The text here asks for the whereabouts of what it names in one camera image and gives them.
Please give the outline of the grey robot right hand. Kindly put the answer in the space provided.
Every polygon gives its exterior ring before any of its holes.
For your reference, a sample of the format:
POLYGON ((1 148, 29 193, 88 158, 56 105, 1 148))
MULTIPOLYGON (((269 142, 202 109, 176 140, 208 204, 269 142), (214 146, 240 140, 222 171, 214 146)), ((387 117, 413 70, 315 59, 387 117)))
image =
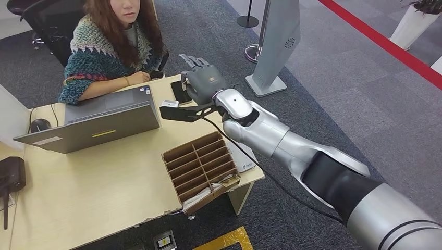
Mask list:
POLYGON ((226 80, 218 69, 202 57, 195 58, 185 54, 179 56, 191 68, 181 73, 182 89, 198 105, 211 103, 217 92, 228 88, 226 80))

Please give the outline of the person's right hand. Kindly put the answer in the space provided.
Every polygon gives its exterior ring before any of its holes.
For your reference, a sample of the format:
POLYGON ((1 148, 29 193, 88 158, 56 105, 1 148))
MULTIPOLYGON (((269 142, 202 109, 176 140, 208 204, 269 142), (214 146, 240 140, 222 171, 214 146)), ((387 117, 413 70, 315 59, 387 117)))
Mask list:
POLYGON ((128 85, 136 85, 150 81, 151 76, 146 72, 138 71, 130 76, 127 76, 126 80, 128 85))

